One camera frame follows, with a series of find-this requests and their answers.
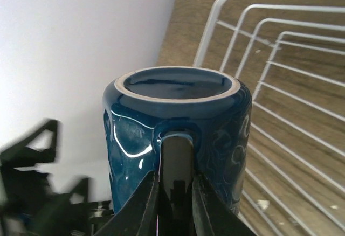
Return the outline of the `white wire dish rack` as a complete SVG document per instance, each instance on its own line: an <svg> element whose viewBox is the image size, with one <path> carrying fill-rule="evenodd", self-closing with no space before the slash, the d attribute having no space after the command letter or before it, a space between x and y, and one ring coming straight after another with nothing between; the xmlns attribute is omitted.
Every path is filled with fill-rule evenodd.
<svg viewBox="0 0 345 236"><path fill-rule="evenodd" d="M194 65L252 93L254 233L344 235L344 0L215 0Z"/></svg>

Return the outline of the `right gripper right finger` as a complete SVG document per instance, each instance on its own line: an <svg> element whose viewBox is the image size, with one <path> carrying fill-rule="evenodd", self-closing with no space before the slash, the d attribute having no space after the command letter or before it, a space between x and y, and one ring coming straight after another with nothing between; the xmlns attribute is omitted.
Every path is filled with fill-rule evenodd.
<svg viewBox="0 0 345 236"><path fill-rule="evenodd" d="M255 235L218 197L203 174L194 177L191 195L197 236Z"/></svg>

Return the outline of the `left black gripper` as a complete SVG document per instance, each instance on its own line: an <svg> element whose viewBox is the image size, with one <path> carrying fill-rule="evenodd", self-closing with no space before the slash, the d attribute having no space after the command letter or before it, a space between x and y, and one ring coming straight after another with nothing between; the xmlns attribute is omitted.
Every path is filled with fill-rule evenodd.
<svg viewBox="0 0 345 236"><path fill-rule="evenodd" d="M59 126L47 119L1 152L1 235L95 235L112 218L110 200L89 200L91 178L55 193L37 170L56 161Z"/></svg>

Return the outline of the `dark blue ceramic mug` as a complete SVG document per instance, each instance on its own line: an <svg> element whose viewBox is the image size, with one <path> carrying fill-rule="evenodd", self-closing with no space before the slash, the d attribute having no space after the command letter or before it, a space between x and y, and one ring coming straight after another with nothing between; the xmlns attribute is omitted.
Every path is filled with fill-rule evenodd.
<svg viewBox="0 0 345 236"><path fill-rule="evenodd" d="M252 108L244 83L207 68L150 67L111 82L103 106L114 215L155 171L156 235L196 235L198 174L238 217Z"/></svg>

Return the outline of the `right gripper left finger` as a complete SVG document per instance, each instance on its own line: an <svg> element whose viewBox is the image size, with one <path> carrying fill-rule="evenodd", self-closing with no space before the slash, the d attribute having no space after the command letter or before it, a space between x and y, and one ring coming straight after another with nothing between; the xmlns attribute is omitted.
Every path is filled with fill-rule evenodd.
<svg viewBox="0 0 345 236"><path fill-rule="evenodd" d="M158 199L158 177L155 171L150 171L123 208L96 235L156 235Z"/></svg>

